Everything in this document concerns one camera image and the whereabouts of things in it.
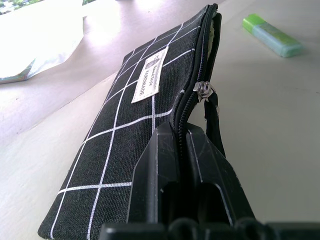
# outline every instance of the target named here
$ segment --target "green highlighter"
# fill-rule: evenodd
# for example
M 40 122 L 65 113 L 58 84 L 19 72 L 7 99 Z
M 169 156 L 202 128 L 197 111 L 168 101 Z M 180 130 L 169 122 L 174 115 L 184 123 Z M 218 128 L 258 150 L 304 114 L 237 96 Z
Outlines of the green highlighter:
M 244 18 L 242 26 L 281 57 L 292 57 L 302 51 L 300 42 L 267 23 L 257 14 L 250 14 Z

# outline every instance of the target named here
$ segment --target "white grid lines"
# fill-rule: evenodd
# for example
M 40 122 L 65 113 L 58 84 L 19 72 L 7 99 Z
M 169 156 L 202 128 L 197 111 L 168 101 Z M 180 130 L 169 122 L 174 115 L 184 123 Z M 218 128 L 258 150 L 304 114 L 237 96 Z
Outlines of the white grid lines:
M 192 52 L 192 51 L 195 51 L 195 49 L 192 48 L 191 50 L 185 51 L 184 53 L 180 54 L 180 55 L 177 56 L 176 58 L 174 58 L 174 59 L 172 59 L 171 61 L 169 61 L 169 62 L 167 62 L 166 64 L 164 64 L 162 67 L 165 67 L 165 66 L 167 66 L 168 64 L 171 64 L 172 62 L 174 62 L 175 60 L 179 59 L 179 58 L 182 57 L 183 55 L 188 54 L 188 53 L 190 53 L 190 52 Z M 138 80 L 133 81 L 132 83 L 128 84 L 127 86 L 125 86 L 124 88 L 120 89 L 120 90 L 117 91 L 115 94 L 113 94 L 108 100 L 106 100 L 106 101 L 104 102 L 104 104 L 102 105 L 102 108 L 103 108 L 103 107 L 106 105 L 106 103 L 107 103 L 110 99 L 112 99 L 115 95 L 117 95 L 118 93 L 120 93 L 122 90 L 125 90 L 125 89 L 126 89 L 127 87 L 129 87 L 130 85 L 135 84 L 137 81 L 138 81 Z
M 176 58 L 174 58 L 174 59 L 172 59 L 171 61 L 169 61 L 169 62 L 167 62 L 166 64 L 164 64 L 162 67 L 165 67 L 165 66 L 169 65 L 170 63 L 174 62 L 175 60 L 181 58 L 183 55 L 188 54 L 188 53 L 190 53 L 190 52 L 192 52 L 192 51 L 195 51 L 195 49 L 192 48 L 191 50 L 185 51 L 184 53 L 180 54 L 180 55 L 177 56 Z
M 156 41 L 157 38 L 155 38 L 153 40 L 153 42 L 149 45 L 149 47 Z M 149 49 L 149 47 L 147 47 L 147 49 L 144 51 L 144 53 L 142 54 L 142 56 L 140 57 L 139 59 L 139 62 L 141 61 L 141 59 L 143 58 L 143 56 L 145 55 L 145 53 L 147 52 L 147 50 Z M 128 81 L 126 82 L 125 84 L 125 87 L 128 85 L 128 83 L 130 82 L 130 79 L 132 77 L 132 75 L 134 74 L 136 68 L 137 68 L 138 64 L 135 65 Z M 108 154 L 107 154 L 107 157 L 106 157 L 106 160 L 105 160 L 105 164 L 104 164 L 104 168 L 103 168 L 103 171 L 102 171 L 102 176 L 101 176 L 101 179 L 100 179 L 100 183 L 99 185 L 101 186 L 102 185 L 102 182 L 104 180 L 104 177 L 105 177 L 105 173 L 106 173 L 106 169 L 107 169 L 107 165 L 108 165 L 108 161 L 109 161 L 109 157 L 110 157 L 110 153 L 111 153 L 111 150 L 112 150 L 112 146 L 113 146 L 113 142 L 114 142 L 114 137 L 115 137 L 115 128 L 116 128 L 116 125 L 117 125 L 117 119 L 118 119 L 118 114 L 119 114 L 119 109 L 120 109 L 120 105 L 121 105 L 121 101 L 122 101 L 122 98 L 124 96 L 124 92 L 125 91 L 122 91 L 122 94 L 121 94 L 121 97 L 120 97 L 120 100 L 119 100 L 119 104 L 118 104 L 118 107 L 116 109 L 116 113 L 115 113 L 115 119 L 114 119 L 114 124 L 113 124 L 113 130 L 112 130 L 112 135 L 111 135 L 111 140 L 110 140 L 110 145 L 109 145 L 109 149 L 108 149 Z M 96 196 L 95 196 L 95 200 L 94 200 L 94 203 L 93 203 L 93 207 L 92 207 L 92 211 L 91 211 L 91 215 L 90 215 L 90 220 L 89 220 L 89 225 L 88 225 L 88 233 L 87 233 L 87 240 L 90 240 L 90 233 L 91 233 L 91 226 L 92 226 L 92 222 L 93 222 L 93 218 L 94 218 L 94 215 L 95 215 L 95 210 L 96 210 L 96 206 L 97 206 L 97 202 L 98 202 L 98 198 L 99 198 L 99 194 L 100 194 L 100 189 L 101 187 L 98 188 L 98 191 L 96 193 Z
M 102 108 L 100 109 L 99 113 L 98 113 L 97 116 L 95 117 L 95 119 L 94 119 L 94 121 L 93 121 L 93 124 L 92 124 L 92 126 L 91 126 L 91 128 L 90 128 L 90 130 L 89 130 L 89 132 L 88 132 L 88 134 L 87 134 L 87 136 L 86 136 L 86 140 L 88 139 L 88 137 L 89 137 L 89 135 L 90 135 L 90 133 L 91 133 L 91 131 L 92 131 L 92 128 L 94 127 L 94 125 L 95 125 L 95 123 L 96 123 L 96 121 L 97 121 L 97 119 L 98 119 L 99 114 L 101 113 L 101 111 L 102 111 Z M 86 144 L 83 144 L 83 146 L 82 146 L 82 148 L 81 148 L 81 150 L 80 150 L 80 153 L 79 153 L 79 155 L 78 155 L 78 158 L 76 159 L 75 164 L 74 164 L 74 166 L 73 166 L 73 169 L 72 169 L 72 171 L 71 171 L 69 180 L 68 180 L 68 182 L 67 182 L 67 184 L 66 184 L 66 186 L 65 186 L 65 189 L 68 189 L 69 183 L 70 183 L 71 178 L 72 178 L 72 176 L 73 176 L 73 174 L 74 174 L 74 172 L 75 172 L 76 166 L 77 166 L 77 164 L 78 164 L 79 158 L 80 158 L 80 156 L 81 156 L 81 153 L 82 153 L 85 145 L 86 145 Z M 51 230 L 50 230 L 50 238 L 51 238 L 51 239 L 54 239 L 53 232 L 54 232 L 54 228 L 55 228 L 55 225 L 56 225 L 56 222 L 57 222 L 57 219 L 58 219 L 60 210 L 61 210 L 61 206 L 62 206 L 62 204 L 63 204 L 63 202 L 64 202 L 64 199 L 65 199 L 65 195 L 66 195 L 66 192 L 63 193 L 63 196 L 62 196 L 62 199 L 61 199 L 61 202 L 60 202 L 58 211 L 56 212 L 56 215 L 55 215 L 55 218 L 54 218 L 54 221 L 53 221 Z
M 98 188 L 119 188 L 119 187 L 129 187 L 131 186 L 132 182 L 119 182 L 119 183 L 108 183 L 108 184 L 96 184 L 96 185 L 84 185 L 84 186 L 74 186 L 62 189 L 58 192 L 59 194 L 69 192 L 69 191 L 76 191 L 76 190 L 84 190 L 84 189 L 98 189 Z
M 189 27 L 191 24 L 193 24 L 193 23 L 194 23 L 196 20 L 198 20 L 198 18 L 200 18 L 200 17 L 201 17 L 201 15 L 199 15 L 199 16 L 198 16 L 196 19 L 194 19 L 192 22 L 190 22 L 190 23 L 188 23 L 187 25 L 185 25 L 183 28 L 181 28 L 181 30 Z M 155 43 L 157 43 L 157 42 L 159 42 L 159 41 L 161 41 L 161 40 L 163 40 L 163 39 L 166 39 L 167 37 L 170 37 L 171 35 L 173 35 L 173 34 L 175 34 L 175 33 L 176 33 L 176 31 L 173 32 L 173 33 L 170 33 L 168 36 L 164 36 L 163 38 L 160 38 L 159 40 L 155 41 L 153 44 L 155 44 Z M 142 48 L 141 50 L 137 51 L 135 54 L 132 53 L 132 54 L 131 54 L 131 57 L 129 57 L 129 58 L 123 63 L 123 65 L 126 65 L 130 58 L 132 58 L 134 55 L 137 55 L 138 53 L 142 52 L 142 51 L 145 50 L 146 48 L 147 48 L 147 46 L 144 47 L 144 48 Z
M 201 28 L 201 27 L 200 27 L 200 26 L 197 26 L 197 27 L 193 28 L 192 30 L 188 31 L 186 34 L 182 35 L 181 37 L 178 37 L 176 40 L 172 41 L 171 43 L 174 43 L 175 41 L 183 38 L 184 36 L 188 35 L 189 33 L 193 32 L 194 30 L 199 29 L 199 28 Z M 145 58 L 149 57 L 150 55 L 158 52 L 159 50 L 163 49 L 163 48 L 166 47 L 166 46 L 167 46 L 167 45 L 164 45 L 164 46 L 158 48 L 157 50 L 153 51 L 153 52 L 150 53 L 149 55 L 145 56 L 144 58 L 141 58 L 138 62 L 136 62 L 135 64 L 131 65 L 131 66 L 128 67 L 124 72 L 122 72 L 121 74 L 119 74 L 118 78 L 120 78 L 123 74 L 125 74 L 125 73 L 126 73 L 129 69 L 131 69 L 134 65 L 138 65 L 139 62 L 141 62 L 141 61 L 144 60 Z
M 122 64 L 122 66 L 120 67 L 120 71 L 119 71 L 119 74 L 117 76 L 117 78 L 115 79 L 115 81 L 113 81 L 112 85 L 111 85 L 111 88 L 107 94 L 107 97 L 106 97 L 106 101 L 103 103 L 99 113 L 97 114 L 87 136 L 86 136 L 86 139 L 85 141 L 82 143 L 82 147 L 80 149 L 80 152 L 78 154 L 78 157 L 74 163 L 74 166 L 72 168 L 72 171 L 71 171 L 71 174 L 68 178 L 68 181 L 67 181 L 67 184 L 65 186 L 65 189 L 62 189 L 58 192 L 58 195 L 59 194 L 63 194 L 62 196 L 62 199 L 61 199 L 61 202 L 59 204 L 59 207 L 58 207 L 58 210 L 56 212 L 56 216 L 55 216 L 55 219 L 53 221 L 53 224 L 52 224 L 52 227 L 51 227 L 51 230 L 50 230 L 50 238 L 51 239 L 54 239 L 54 236 L 53 236 L 53 231 L 55 229 L 55 225 L 56 225 L 56 222 L 57 222 L 57 219 L 59 217 L 59 214 L 60 214 L 60 211 L 61 211 L 61 208 L 62 208 L 62 205 L 64 203 L 64 199 L 65 199 L 65 195 L 66 195 L 66 192 L 69 192 L 69 191 L 77 191 L 77 190 L 84 190 L 84 189 L 97 189 L 97 193 L 96 193 L 96 196 L 95 196 L 95 200 L 94 200 L 94 203 L 93 203 L 93 206 L 92 206 L 92 210 L 91 210 L 91 215 L 90 215 L 90 219 L 89 219 L 89 224 L 88 224 L 88 229 L 87 229 L 87 239 L 90 240 L 90 234 L 91 234 L 91 228 L 92 228 L 92 224 L 93 224 L 93 219 L 94 219 L 94 215 L 95 215 L 95 210 L 96 210 L 96 206 L 97 206 L 97 202 L 98 202 L 98 199 L 99 199 L 99 194 L 100 194 L 100 191 L 101 191 L 101 188 L 116 188 L 116 187 L 129 187 L 132 185 L 131 182 L 122 182 L 122 183 L 108 183 L 108 184 L 103 184 L 103 180 L 104 180 L 104 177 L 105 177 L 105 173 L 106 173 L 106 169 L 107 169 L 107 166 L 108 166 L 108 161 L 109 161 L 109 158 L 110 158 L 110 155 L 111 155 L 111 151 L 112 151 L 112 146 L 113 146 L 113 142 L 114 142 L 114 136 L 115 136 L 115 131 L 116 130 L 119 130 L 119 129 L 122 129 L 122 128 L 125 128 L 125 127 L 128 127 L 128 126 L 131 126 L 131 125 L 134 125 L 136 123 L 139 123 L 143 120 L 146 120 L 146 119 L 152 119 L 152 132 L 154 131 L 154 129 L 156 128 L 156 118 L 160 118 L 160 117 L 164 117 L 164 116 L 167 116 L 169 115 L 173 109 L 170 109 L 169 111 L 167 112 L 163 112 L 163 113 L 159 113 L 159 114 L 156 114 L 156 109 L 155 109 L 155 105 L 156 105 L 156 102 L 155 102 L 155 96 L 153 95 L 152 96 L 152 103 L 151 103 L 151 107 L 152 107 L 152 114 L 151 115 L 148 115 L 148 116 L 144 116 L 144 117 L 141 117 L 137 120 L 134 120 L 132 122 L 129 122 L 129 123 L 126 123 L 126 124 L 123 124 L 123 125 L 120 125 L 120 126 L 116 126 L 117 125 L 117 119 L 118 119 L 118 114 L 119 114 L 119 109 L 120 109 L 120 106 L 121 106 L 121 102 L 122 102 L 122 98 L 123 98 L 123 95 L 124 95 L 124 92 L 125 92 L 125 89 L 133 84 L 135 84 L 138 80 L 136 81 L 133 81 L 131 82 L 130 84 L 129 81 L 131 80 L 136 68 L 138 67 L 138 64 L 143 61 L 144 59 L 148 58 L 149 56 L 153 55 L 154 53 L 160 51 L 161 49 L 169 46 L 171 43 L 174 43 L 175 41 L 183 38 L 184 36 L 190 34 L 191 32 L 193 32 L 194 30 L 197 30 L 198 28 L 200 28 L 200 26 L 197 26 L 195 28 L 193 28 L 192 30 L 188 31 L 187 33 L 185 33 L 184 35 L 180 36 L 179 38 L 175 39 L 176 36 L 178 35 L 178 33 L 182 30 L 182 29 L 185 29 L 187 28 L 189 25 L 193 24 L 196 20 L 198 20 L 201 16 L 203 16 L 203 14 L 199 15 L 198 17 L 196 17 L 193 21 L 191 21 L 190 23 L 188 23 L 187 25 L 184 26 L 184 24 L 182 24 L 179 28 L 178 31 L 175 31 L 173 33 L 170 33 L 169 35 L 167 36 L 164 36 L 162 37 L 161 39 L 158 39 L 158 37 L 156 37 L 153 42 L 147 46 L 147 47 L 144 47 L 143 49 L 139 50 L 138 52 L 136 52 L 136 49 L 134 49 L 130 55 L 130 57 Z M 173 38 L 170 40 L 170 42 L 163 46 L 163 47 L 160 47 L 159 49 L 157 49 L 156 51 L 148 54 L 147 56 L 144 56 L 145 53 L 148 51 L 148 49 L 154 45 L 155 43 L 163 40 L 163 39 L 166 39 L 168 38 L 169 36 L 172 36 L 173 35 Z M 140 57 L 139 61 L 136 62 L 135 64 L 133 64 L 132 66 L 126 68 L 127 66 L 127 63 L 130 61 L 130 59 L 132 59 L 133 56 L 137 55 L 138 53 L 140 52 L 143 52 L 142 56 Z M 179 59 L 180 57 L 182 57 L 183 55 L 185 54 L 188 54 L 192 51 L 195 51 L 195 49 L 191 49 L 191 50 L 188 50 L 184 53 L 182 53 L 181 55 L 177 56 L 176 58 L 170 60 L 169 62 L 167 62 L 166 64 L 164 64 L 162 67 L 165 67 L 167 65 L 169 65 L 170 63 L 174 62 L 175 60 Z M 118 79 L 124 74 L 126 73 L 129 69 L 131 69 L 132 67 L 134 67 L 129 79 L 127 80 L 124 88 L 120 89 L 118 92 L 116 92 L 115 94 L 113 94 L 112 96 L 110 96 L 110 94 L 112 93 L 112 90 L 114 89 L 114 86 L 116 85 Z M 100 132 L 100 133 L 97 133 L 91 137 L 90 136 L 90 133 L 92 132 L 93 130 L 93 127 L 99 117 L 99 115 L 101 114 L 101 111 L 103 110 L 103 107 L 106 105 L 106 103 L 112 99 L 114 96 L 116 96 L 117 94 L 121 93 L 121 96 L 120 96 L 120 99 L 119 99 L 119 103 L 118 103 L 118 106 L 117 106 L 117 110 L 116 110 L 116 114 L 115 114 L 115 119 L 114 119 L 114 124 L 113 124 L 113 128 L 112 129 L 109 129 L 109 130 L 106 130 L 106 131 L 103 131 L 103 132 Z M 102 171 L 102 176 L 100 178 L 100 182 L 99 184 L 93 184 L 93 185 L 83 185 L 83 186 L 76 186 L 76 187 L 69 187 L 69 184 L 71 182 L 71 179 L 73 177 L 73 174 L 75 172 L 75 169 L 77 167 L 77 164 L 79 162 L 79 159 L 82 155 L 82 152 L 84 150 L 84 147 L 87 143 L 87 141 L 97 137 L 97 136 L 100 136 L 102 134 L 106 134 L 106 133 L 110 133 L 112 132 L 112 135 L 111 135 L 111 139 L 110 139 L 110 143 L 109 143 L 109 148 L 108 148 L 108 153 L 107 153 L 107 157 L 106 157 L 106 160 L 105 160 L 105 164 L 104 164 L 104 168 L 103 168 L 103 171 Z
M 106 96 L 105 99 L 108 99 L 108 97 L 109 97 L 112 89 L 114 89 L 114 86 L 116 85 L 116 82 L 117 82 L 118 79 L 120 78 L 120 75 L 121 75 L 122 71 L 124 70 L 125 66 L 127 65 L 127 62 L 129 61 L 129 59 L 131 59 L 131 58 L 133 57 L 134 52 L 135 52 L 135 49 L 132 51 L 131 56 L 130 56 L 130 57 L 127 59 L 127 61 L 124 63 L 123 68 L 122 68 L 122 69 L 120 68 L 121 71 L 119 72 L 119 75 L 118 75 L 118 77 L 116 78 L 116 80 L 113 81 L 113 83 L 112 83 L 112 85 L 111 85 L 111 88 L 110 88 L 110 90 L 109 90 L 109 92 L 108 92 L 108 94 L 107 94 L 107 96 Z
M 155 117 L 155 118 L 164 117 L 164 116 L 169 115 L 171 112 L 172 112 L 172 109 L 170 109 L 169 111 L 163 112 L 163 113 L 155 114 L 154 117 Z M 111 129 L 108 129 L 108 130 L 99 132 L 99 133 L 97 133 L 97 134 L 89 137 L 88 139 L 86 139 L 82 144 L 85 144 L 85 143 L 88 142 L 89 140 L 94 139 L 94 138 L 96 138 L 96 137 L 98 137 L 98 136 L 100 136 L 100 135 L 102 135 L 102 134 L 107 134 L 107 133 L 112 132 L 113 130 L 118 130 L 118 129 L 123 129 L 123 128 L 125 128 L 125 127 L 129 127 L 129 126 L 131 126 L 131 125 L 133 125 L 133 124 L 136 124 L 136 123 L 139 123 L 139 122 L 141 122 L 141 121 L 143 121 L 143 120 L 151 119 L 152 117 L 153 117 L 153 115 L 143 116 L 143 117 L 138 118 L 137 120 L 134 120 L 134 121 L 132 121 L 132 122 L 129 122 L 129 123 L 126 123 L 126 124 L 117 126 L 117 127 L 115 127 L 114 129 L 111 128 Z

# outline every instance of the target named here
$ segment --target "highlighter cap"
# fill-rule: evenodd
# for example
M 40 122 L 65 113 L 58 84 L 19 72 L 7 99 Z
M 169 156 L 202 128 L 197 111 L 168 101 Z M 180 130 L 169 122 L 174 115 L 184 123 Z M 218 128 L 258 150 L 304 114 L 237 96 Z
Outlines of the highlighter cap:
M 242 21 L 242 26 L 252 34 L 252 29 L 256 25 L 264 24 L 266 21 L 263 20 L 259 15 L 257 14 L 250 14 L 249 16 L 245 17 Z

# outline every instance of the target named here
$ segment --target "zipper tab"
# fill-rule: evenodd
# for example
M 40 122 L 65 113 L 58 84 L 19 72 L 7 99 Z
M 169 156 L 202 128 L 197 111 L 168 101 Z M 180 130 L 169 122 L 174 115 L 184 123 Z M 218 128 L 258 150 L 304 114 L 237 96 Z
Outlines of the zipper tab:
M 208 102 L 208 97 L 216 92 L 214 87 L 208 81 L 196 82 L 193 91 L 197 93 L 199 103 L 202 99 L 205 99 Z

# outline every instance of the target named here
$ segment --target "fabric label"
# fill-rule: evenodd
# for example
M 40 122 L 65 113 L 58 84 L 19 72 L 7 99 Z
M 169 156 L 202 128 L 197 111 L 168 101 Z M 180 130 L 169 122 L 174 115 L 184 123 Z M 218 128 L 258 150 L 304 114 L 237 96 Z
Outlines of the fabric label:
M 161 69 L 168 49 L 169 47 L 167 46 L 145 60 L 135 87 L 132 104 L 159 93 Z

